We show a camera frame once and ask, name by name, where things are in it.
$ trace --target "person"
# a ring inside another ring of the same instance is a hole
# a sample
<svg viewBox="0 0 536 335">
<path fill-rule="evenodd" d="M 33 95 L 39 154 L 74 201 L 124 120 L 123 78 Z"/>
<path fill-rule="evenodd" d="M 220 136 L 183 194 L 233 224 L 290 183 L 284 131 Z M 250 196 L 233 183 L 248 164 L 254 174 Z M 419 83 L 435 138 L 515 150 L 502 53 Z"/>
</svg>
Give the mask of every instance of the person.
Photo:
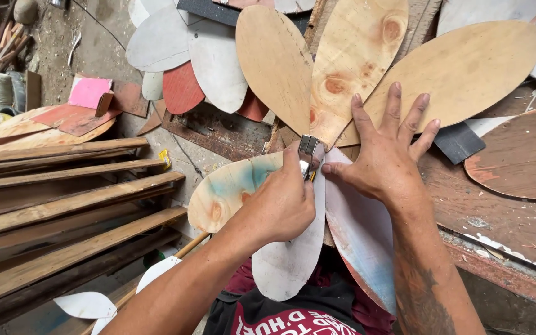
<svg viewBox="0 0 536 335">
<path fill-rule="evenodd" d="M 376 129 L 363 110 L 361 96 L 354 95 L 351 110 L 361 139 L 359 157 L 353 164 L 326 163 L 322 172 L 383 202 L 389 211 L 397 317 L 405 334 L 485 334 L 440 239 L 433 201 L 416 165 L 431 146 L 440 121 L 429 122 L 412 143 L 429 95 L 419 95 L 402 122 L 400 101 L 401 86 L 396 82 L 390 86 L 382 123 Z M 301 178 L 297 148 L 298 143 L 286 148 L 283 166 L 267 177 L 224 227 L 132 298 L 102 334 L 191 334 L 211 305 L 207 335 L 389 333 L 390 327 L 378 328 L 378 318 L 388 326 L 393 318 L 373 302 L 357 307 L 356 301 L 365 301 L 366 295 L 337 274 L 325 278 L 329 283 L 324 284 L 324 278 L 314 280 L 322 282 L 308 283 L 292 299 L 276 302 L 264 298 L 253 288 L 252 279 L 249 282 L 249 274 L 243 273 L 250 271 L 242 264 L 259 248 L 294 239 L 315 218 L 313 187 Z M 223 291 L 234 286 L 236 277 L 251 290 Z M 376 326 L 361 321 L 366 318 Z"/>
</svg>

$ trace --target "forearm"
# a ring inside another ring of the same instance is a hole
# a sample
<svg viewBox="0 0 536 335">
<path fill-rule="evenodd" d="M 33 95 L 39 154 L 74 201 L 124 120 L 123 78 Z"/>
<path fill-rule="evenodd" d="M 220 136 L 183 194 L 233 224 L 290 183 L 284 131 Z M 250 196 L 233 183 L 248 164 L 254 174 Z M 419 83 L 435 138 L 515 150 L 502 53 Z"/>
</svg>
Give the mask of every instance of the forearm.
<svg viewBox="0 0 536 335">
<path fill-rule="evenodd" d="M 425 188 L 390 206 L 397 315 L 405 334 L 485 334 Z"/>
<path fill-rule="evenodd" d="M 191 334 L 257 246 L 228 224 L 199 251 L 138 293 L 104 334 Z"/>
</svg>

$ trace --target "stack of wooden planks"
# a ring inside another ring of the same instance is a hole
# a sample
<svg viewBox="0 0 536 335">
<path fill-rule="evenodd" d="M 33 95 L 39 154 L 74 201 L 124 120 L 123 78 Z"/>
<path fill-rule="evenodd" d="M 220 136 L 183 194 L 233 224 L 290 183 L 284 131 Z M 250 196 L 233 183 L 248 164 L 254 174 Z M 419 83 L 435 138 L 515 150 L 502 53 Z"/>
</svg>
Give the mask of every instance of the stack of wooden planks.
<svg viewBox="0 0 536 335">
<path fill-rule="evenodd" d="M 0 152 L 0 325 L 181 237 L 167 224 L 187 210 L 154 200 L 185 176 L 142 171 L 165 164 L 129 152 L 147 145 L 125 138 Z M 128 181 L 115 184 L 119 172 Z"/>
</svg>

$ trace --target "hand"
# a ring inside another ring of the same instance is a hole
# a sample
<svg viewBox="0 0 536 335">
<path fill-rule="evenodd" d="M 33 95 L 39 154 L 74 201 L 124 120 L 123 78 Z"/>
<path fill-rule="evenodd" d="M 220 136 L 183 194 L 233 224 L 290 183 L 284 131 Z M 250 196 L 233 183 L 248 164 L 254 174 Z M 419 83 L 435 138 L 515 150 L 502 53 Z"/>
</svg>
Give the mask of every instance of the hand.
<svg viewBox="0 0 536 335">
<path fill-rule="evenodd" d="M 266 178 L 223 229 L 241 225 L 240 234 L 257 241 L 258 248 L 290 241 L 305 231 L 316 217 L 316 207 L 313 184 L 302 178 L 299 143 L 284 149 L 282 167 Z"/>
<path fill-rule="evenodd" d="M 386 111 L 379 129 L 375 129 L 369 114 L 363 110 L 361 96 L 351 100 L 351 111 L 361 139 L 361 151 L 353 164 L 327 163 L 325 175 L 336 175 L 366 197 L 388 205 L 402 204 L 411 195 L 422 196 L 425 186 L 417 170 L 417 161 L 430 148 L 440 120 L 432 120 L 419 139 L 411 144 L 429 94 L 419 95 L 405 120 L 400 123 L 400 83 L 390 85 Z"/>
</svg>

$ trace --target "black sandpaper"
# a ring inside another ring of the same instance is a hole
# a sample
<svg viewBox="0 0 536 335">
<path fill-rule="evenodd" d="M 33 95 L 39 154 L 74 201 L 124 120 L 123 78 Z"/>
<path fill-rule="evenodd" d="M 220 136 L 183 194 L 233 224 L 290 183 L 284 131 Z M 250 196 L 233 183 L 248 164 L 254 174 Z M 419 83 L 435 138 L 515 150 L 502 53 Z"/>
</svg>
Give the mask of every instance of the black sandpaper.
<svg viewBox="0 0 536 335">
<path fill-rule="evenodd" d="M 237 18 L 241 10 L 216 4 L 212 0 L 179 0 L 178 10 L 188 11 L 208 19 L 224 23 L 229 26 L 237 24 Z M 301 34 L 305 34 L 311 11 L 299 14 L 287 14 Z"/>
<path fill-rule="evenodd" d="M 485 142 L 465 122 L 441 128 L 434 143 L 454 165 L 485 148 Z"/>
</svg>

